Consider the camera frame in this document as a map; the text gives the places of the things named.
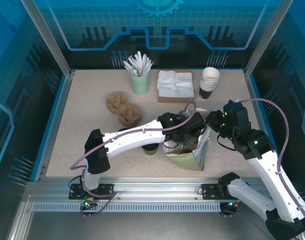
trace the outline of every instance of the green cup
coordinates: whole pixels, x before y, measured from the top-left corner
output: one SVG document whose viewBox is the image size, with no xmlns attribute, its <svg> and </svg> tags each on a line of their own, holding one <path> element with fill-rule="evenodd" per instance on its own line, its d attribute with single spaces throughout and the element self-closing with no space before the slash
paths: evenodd
<svg viewBox="0 0 305 240">
<path fill-rule="evenodd" d="M 137 95 L 145 95 L 149 91 L 149 72 L 144 76 L 134 76 L 131 77 L 131 87 L 132 91 Z"/>
</svg>

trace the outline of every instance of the table surface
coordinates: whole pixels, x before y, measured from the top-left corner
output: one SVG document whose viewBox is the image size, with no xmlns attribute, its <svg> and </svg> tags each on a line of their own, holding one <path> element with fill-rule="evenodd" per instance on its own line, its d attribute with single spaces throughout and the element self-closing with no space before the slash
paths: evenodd
<svg viewBox="0 0 305 240">
<path fill-rule="evenodd" d="M 158 103 L 157 79 L 159 70 L 149 73 L 150 89 L 146 95 L 135 95 L 132 92 L 130 75 L 126 70 L 76 70 L 67 102 L 64 108 L 59 130 L 46 172 L 47 177 L 74 177 L 80 169 L 71 171 L 70 166 L 81 157 L 89 134 L 94 129 L 102 133 L 113 133 L 124 126 L 117 115 L 106 107 L 106 98 L 115 92 L 122 92 L 130 104 L 141 111 L 140 125 L 148 123 L 163 113 L 178 113 L 184 103 Z M 194 100 L 198 108 L 206 110 L 223 110 L 229 99 L 249 99 L 250 94 L 242 70 L 220 70 L 216 89 L 209 99 L 199 97 L 199 81 L 202 70 L 192 70 Z M 255 129 L 259 129 L 253 105 L 244 103 L 248 110 L 249 120 Z M 207 148 L 203 171 L 191 171 L 180 168 L 163 154 L 159 146 L 155 155 L 148 156 L 141 147 L 123 152 L 110 159 L 110 170 L 103 177 L 124 178 L 198 178 L 221 177 L 235 172 L 241 177 L 258 177 L 257 172 L 238 152 L 219 146 L 217 134 L 211 131 L 212 146 Z M 232 144 L 221 139 L 227 146 Z"/>
</svg>

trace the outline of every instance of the stack of paper cups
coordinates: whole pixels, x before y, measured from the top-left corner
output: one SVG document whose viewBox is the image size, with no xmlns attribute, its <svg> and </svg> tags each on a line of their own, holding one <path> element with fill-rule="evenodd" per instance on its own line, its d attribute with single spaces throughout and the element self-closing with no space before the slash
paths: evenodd
<svg viewBox="0 0 305 240">
<path fill-rule="evenodd" d="M 199 96 L 202 99 L 208 99 L 215 89 L 220 73 L 214 67 L 206 67 L 202 71 L 200 84 L 199 84 Z"/>
</svg>

